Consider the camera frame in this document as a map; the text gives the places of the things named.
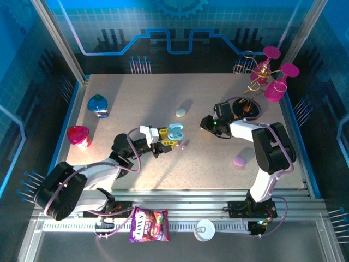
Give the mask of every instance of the pink wine glass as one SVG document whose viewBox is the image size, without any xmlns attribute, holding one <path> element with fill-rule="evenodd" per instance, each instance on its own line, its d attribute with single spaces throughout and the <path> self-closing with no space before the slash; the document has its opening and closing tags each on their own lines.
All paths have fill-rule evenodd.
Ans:
<svg viewBox="0 0 349 262">
<path fill-rule="evenodd" d="M 263 49 L 263 53 L 266 57 L 268 57 L 267 60 L 256 65 L 256 67 L 253 69 L 254 72 L 251 73 L 251 80 L 255 81 L 258 78 L 256 82 L 259 84 L 265 84 L 270 76 L 270 60 L 278 59 L 281 56 L 280 50 L 273 46 L 265 47 Z"/>
<path fill-rule="evenodd" d="M 294 64 L 283 64 L 281 66 L 281 71 L 284 76 L 277 80 L 273 80 L 264 92 L 266 98 L 271 102 L 278 102 L 284 96 L 287 90 L 286 78 L 289 76 L 295 78 L 299 75 L 299 69 Z"/>
</svg>

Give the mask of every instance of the white can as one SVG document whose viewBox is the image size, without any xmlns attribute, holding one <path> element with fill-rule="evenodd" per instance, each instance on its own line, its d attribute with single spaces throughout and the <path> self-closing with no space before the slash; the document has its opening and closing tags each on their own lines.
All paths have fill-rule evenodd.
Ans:
<svg viewBox="0 0 349 262">
<path fill-rule="evenodd" d="M 213 238 L 215 233 L 214 224 L 207 219 L 200 220 L 194 229 L 195 237 L 202 242 L 208 241 Z"/>
</svg>

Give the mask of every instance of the small blue object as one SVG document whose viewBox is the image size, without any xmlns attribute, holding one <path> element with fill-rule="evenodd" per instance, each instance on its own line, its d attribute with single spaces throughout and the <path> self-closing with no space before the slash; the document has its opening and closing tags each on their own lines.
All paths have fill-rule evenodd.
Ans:
<svg viewBox="0 0 349 262">
<path fill-rule="evenodd" d="M 169 134 L 167 137 L 172 141 L 181 141 L 184 138 L 184 134 L 181 131 L 183 129 L 182 124 L 171 124 L 168 127 Z"/>
<path fill-rule="evenodd" d="M 100 94 L 93 96 L 87 103 L 87 109 L 94 112 L 99 118 L 107 118 L 109 116 L 107 107 L 107 99 Z"/>
</svg>

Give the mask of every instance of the purple snack bag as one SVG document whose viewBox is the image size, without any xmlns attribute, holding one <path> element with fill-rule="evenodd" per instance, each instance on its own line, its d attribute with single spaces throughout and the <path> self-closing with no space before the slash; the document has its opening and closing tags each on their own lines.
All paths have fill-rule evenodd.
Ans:
<svg viewBox="0 0 349 262">
<path fill-rule="evenodd" d="M 168 210 L 152 211 L 135 207 L 129 242 L 169 241 Z"/>
</svg>

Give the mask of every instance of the pink eraser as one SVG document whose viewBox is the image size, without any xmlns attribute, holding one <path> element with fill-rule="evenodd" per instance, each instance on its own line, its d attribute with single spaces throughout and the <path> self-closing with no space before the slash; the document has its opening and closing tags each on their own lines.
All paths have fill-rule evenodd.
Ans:
<svg viewBox="0 0 349 262">
<path fill-rule="evenodd" d="M 242 167 L 246 166 L 246 159 L 241 157 L 241 156 L 236 156 L 233 159 L 233 163 L 234 163 L 234 165 L 242 168 Z"/>
</svg>

